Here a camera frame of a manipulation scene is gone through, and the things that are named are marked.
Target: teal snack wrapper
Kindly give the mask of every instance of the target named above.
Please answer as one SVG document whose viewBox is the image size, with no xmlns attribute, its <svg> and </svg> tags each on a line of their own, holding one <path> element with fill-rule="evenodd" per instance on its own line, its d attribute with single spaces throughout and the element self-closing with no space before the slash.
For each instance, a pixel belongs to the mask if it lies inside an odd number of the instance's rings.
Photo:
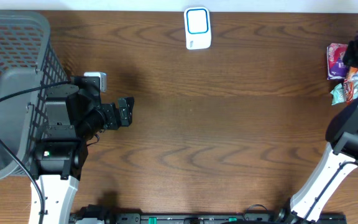
<svg viewBox="0 0 358 224">
<path fill-rule="evenodd" d="M 342 84 L 336 85 L 330 94 L 333 95 L 332 105 L 345 102 L 344 89 Z"/>
</svg>

